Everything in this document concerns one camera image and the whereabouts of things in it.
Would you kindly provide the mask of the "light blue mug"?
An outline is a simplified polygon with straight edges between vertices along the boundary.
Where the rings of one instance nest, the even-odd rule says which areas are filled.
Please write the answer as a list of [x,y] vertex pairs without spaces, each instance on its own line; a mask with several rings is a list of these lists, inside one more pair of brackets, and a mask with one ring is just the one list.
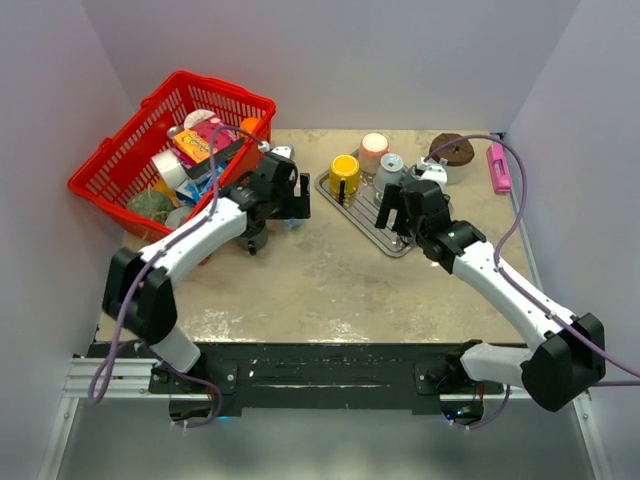
[[283,221],[283,225],[288,230],[294,230],[301,227],[304,224],[304,219],[290,218]]

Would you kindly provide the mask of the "yellow mug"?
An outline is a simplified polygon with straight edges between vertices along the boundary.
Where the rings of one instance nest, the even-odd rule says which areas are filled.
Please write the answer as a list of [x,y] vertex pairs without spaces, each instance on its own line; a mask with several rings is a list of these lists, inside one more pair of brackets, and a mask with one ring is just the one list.
[[343,154],[330,163],[329,188],[339,203],[357,192],[360,185],[360,163],[353,155]]

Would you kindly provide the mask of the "dark grey mug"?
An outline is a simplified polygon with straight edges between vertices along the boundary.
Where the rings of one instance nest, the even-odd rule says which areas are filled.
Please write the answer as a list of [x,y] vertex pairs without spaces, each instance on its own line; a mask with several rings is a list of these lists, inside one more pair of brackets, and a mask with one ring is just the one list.
[[268,243],[268,230],[265,224],[247,229],[237,238],[239,246],[251,256],[255,256]]

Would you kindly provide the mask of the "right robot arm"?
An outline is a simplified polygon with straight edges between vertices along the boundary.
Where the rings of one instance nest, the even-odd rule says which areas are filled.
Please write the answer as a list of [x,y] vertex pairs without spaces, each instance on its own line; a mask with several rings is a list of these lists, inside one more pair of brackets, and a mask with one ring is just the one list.
[[436,182],[387,185],[376,225],[413,240],[427,259],[481,294],[525,342],[502,347],[470,340],[448,353],[442,371],[452,390],[466,393],[483,381],[516,386],[556,412],[604,378],[602,322],[573,314],[495,259],[484,234],[451,218],[449,197]]

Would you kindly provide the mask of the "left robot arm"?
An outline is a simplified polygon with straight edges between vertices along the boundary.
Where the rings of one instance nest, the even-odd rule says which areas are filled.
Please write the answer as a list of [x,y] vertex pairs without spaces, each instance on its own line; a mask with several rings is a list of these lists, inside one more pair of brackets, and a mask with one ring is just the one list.
[[185,392],[207,380],[201,350],[177,326],[174,288],[206,257],[232,240],[254,255],[268,241],[266,222],[310,217],[310,176],[300,174],[290,145],[263,156],[254,171],[221,189],[215,201],[180,228],[137,252],[112,257],[102,308],[166,364]]

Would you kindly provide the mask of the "grey mug white base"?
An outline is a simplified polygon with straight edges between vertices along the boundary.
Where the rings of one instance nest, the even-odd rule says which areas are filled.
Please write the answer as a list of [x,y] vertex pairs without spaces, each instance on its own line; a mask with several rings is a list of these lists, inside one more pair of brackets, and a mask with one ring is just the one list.
[[400,185],[403,175],[403,158],[396,153],[386,153],[381,157],[373,178],[374,188],[377,192],[383,193],[387,184]]

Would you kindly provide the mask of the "pink white mug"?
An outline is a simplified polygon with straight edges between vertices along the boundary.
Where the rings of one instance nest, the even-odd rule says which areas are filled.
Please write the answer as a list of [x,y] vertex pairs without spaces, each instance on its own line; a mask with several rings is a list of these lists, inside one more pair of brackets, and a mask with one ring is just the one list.
[[390,151],[388,139],[381,133],[366,134],[358,149],[358,161],[363,172],[374,174],[380,166],[381,158]]

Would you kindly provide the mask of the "metal tray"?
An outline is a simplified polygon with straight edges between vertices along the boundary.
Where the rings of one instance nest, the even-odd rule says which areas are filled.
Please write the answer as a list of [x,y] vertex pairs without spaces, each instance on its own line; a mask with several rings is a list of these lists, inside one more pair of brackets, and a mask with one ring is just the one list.
[[[401,186],[418,181],[415,175],[415,165],[404,164],[404,175]],[[315,181],[319,193],[353,223],[367,238],[369,238],[386,255],[399,258],[406,255],[415,247],[415,241],[402,237],[391,229],[395,213],[391,212],[387,227],[375,227],[383,193],[377,192],[373,185],[374,174],[360,173],[359,189],[352,196],[339,203],[329,188],[329,170],[323,172]]]

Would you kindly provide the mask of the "white cup brown lid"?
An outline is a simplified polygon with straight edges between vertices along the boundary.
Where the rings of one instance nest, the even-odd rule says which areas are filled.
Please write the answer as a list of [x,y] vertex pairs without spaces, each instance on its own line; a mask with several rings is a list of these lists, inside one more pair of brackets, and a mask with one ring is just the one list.
[[457,133],[441,133],[436,136],[429,147],[429,153],[434,151],[437,153],[432,159],[444,167],[448,185],[459,183],[465,177],[475,157],[470,141]]

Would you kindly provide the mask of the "orange ball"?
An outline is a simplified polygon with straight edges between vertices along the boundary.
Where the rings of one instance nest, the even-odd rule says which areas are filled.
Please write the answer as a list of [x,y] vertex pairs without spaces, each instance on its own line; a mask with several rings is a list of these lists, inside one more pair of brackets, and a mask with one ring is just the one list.
[[241,138],[245,138],[248,133],[251,135],[257,136],[257,127],[260,122],[259,118],[256,117],[247,117],[240,124],[240,132],[238,136]]

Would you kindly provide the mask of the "black knife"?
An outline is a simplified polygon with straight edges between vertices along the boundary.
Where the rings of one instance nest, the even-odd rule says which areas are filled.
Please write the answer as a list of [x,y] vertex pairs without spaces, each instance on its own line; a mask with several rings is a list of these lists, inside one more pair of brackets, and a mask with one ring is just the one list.
[[[243,144],[244,140],[238,139],[214,154],[218,174],[221,174],[226,169],[226,166],[233,160]],[[187,176],[192,180],[197,180],[208,172],[211,173],[211,163],[209,159],[186,170]]]

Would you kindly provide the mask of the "pink snack packet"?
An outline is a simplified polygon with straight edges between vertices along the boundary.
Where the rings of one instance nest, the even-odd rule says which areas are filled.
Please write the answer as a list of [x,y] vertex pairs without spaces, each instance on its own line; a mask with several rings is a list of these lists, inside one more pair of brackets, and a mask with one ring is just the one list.
[[183,121],[185,130],[194,131],[207,144],[213,144],[216,150],[222,150],[238,140],[234,131],[223,129],[217,135],[214,131],[223,125],[221,118],[213,111],[198,109],[188,114]]

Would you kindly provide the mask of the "blue white carton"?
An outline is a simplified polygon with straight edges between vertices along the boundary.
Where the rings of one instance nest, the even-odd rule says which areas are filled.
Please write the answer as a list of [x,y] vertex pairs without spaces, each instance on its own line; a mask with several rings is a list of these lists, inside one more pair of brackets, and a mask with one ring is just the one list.
[[174,191],[183,206],[195,207],[206,194],[212,191],[213,178],[210,172],[197,180],[187,178]]

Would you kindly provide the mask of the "pink box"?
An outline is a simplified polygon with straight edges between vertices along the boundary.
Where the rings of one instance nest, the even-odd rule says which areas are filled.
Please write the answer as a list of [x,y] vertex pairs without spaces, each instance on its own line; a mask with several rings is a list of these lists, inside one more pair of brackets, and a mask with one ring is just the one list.
[[504,147],[498,143],[492,143],[486,151],[486,158],[494,192],[496,194],[510,193],[512,181]]

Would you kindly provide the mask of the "orange snack packet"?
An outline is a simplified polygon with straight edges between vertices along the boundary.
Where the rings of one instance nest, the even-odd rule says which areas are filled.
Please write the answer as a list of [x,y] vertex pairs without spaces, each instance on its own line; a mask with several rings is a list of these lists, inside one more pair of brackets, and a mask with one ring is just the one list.
[[210,158],[209,143],[191,129],[186,129],[176,134],[173,137],[173,143],[196,164],[207,161]]

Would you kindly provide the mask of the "white tape roll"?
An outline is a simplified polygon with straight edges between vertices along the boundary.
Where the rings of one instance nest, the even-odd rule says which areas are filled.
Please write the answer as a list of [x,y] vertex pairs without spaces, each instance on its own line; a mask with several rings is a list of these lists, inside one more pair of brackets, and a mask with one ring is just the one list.
[[152,156],[151,162],[171,190],[176,190],[188,179],[178,156],[170,149]]

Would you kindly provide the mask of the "green melon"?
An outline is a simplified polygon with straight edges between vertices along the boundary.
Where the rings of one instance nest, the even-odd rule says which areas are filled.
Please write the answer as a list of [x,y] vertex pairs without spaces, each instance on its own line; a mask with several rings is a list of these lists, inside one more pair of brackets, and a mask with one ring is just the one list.
[[126,208],[143,218],[164,224],[174,205],[168,195],[147,189],[132,197]]

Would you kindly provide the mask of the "red plastic basket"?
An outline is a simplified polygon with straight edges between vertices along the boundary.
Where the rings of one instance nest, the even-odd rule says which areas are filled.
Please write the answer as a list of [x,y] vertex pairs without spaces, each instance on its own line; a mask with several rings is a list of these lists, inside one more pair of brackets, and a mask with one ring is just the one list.
[[212,110],[234,126],[255,117],[259,122],[254,134],[263,140],[271,138],[274,100],[223,80],[178,70],[141,101],[139,110],[114,136],[101,142],[69,178],[68,189],[130,234],[150,242],[162,239],[170,230],[131,212],[127,203],[158,182],[152,156],[169,148],[167,130],[198,108]]

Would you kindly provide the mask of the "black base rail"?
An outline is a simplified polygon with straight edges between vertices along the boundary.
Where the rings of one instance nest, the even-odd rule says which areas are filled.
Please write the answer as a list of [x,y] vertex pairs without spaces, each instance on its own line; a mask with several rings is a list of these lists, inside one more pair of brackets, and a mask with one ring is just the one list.
[[466,396],[451,414],[474,427],[491,394],[519,387],[506,373],[469,376],[466,353],[522,353],[515,345],[465,343],[243,343],[188,342],[187,370],[141,341],[94,343],[73,362],[94,374],[88,398],[97,403],[127,390],[167,397],[174,422],[239,416],[245,409],[409,410],[446,412],[444,396]]

